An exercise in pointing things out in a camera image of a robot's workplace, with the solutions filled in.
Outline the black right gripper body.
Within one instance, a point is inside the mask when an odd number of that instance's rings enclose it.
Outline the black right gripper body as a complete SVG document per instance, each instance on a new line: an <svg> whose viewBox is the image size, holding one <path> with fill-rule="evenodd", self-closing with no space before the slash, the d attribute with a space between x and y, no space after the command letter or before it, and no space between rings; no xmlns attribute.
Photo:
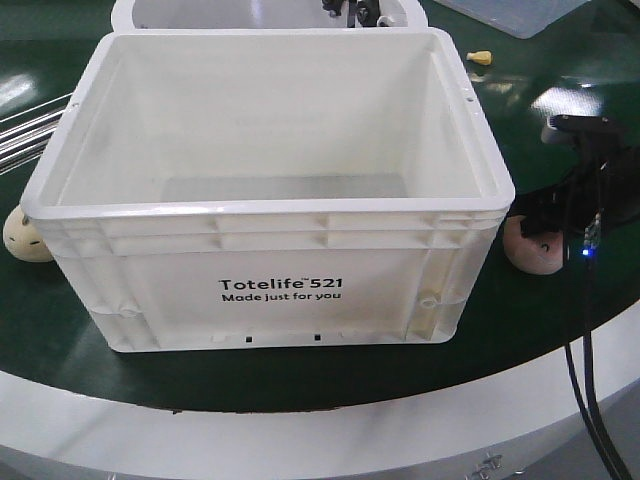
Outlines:
<svg viewBox="0 0 640 480"><path fill-rule="evenodd" d="M568 225L581 233L601 216L604 235L639 220L639 147L624 143L625 127L601 116L549 118L549 127L570 142L579 161L558 184L571 201Z"/></svg>

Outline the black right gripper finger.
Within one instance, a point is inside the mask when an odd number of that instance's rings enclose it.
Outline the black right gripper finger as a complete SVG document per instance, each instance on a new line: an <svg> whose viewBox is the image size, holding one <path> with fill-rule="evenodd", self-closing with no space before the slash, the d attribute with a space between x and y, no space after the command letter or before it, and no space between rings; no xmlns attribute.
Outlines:
<svg viewBox="0 0 640 480"><path fill-rule="evenodd" d="M574 188L551 185L517 195L517 215L520 233L524 238L532 238L543 233L572 234L575 228L571 222Z"/></svg>

